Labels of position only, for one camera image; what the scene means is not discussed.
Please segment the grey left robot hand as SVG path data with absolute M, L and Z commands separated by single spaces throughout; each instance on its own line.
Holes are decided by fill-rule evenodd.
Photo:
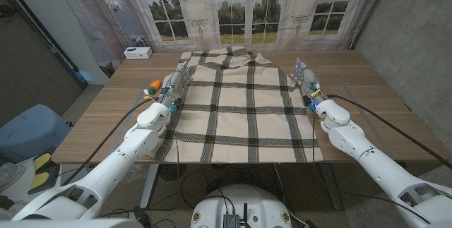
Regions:
M 182 95 L 185 93 L 187 86 L 193 80 L 188 73 L 188 61 L 178 66 L 176 71 L 170 76 L 162 94 L 158 99 L 158 103 L 165 105 L 171 112 L 175 112 L 181 103 Z

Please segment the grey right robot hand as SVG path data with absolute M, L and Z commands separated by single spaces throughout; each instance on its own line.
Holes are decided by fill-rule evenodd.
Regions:
M 296 58 L 295 73 L 290 77 L 301 90 L 304 105 L 311 111 L 315 111 L 321 102 L 328 99 L 315 73 L 299 57 Z

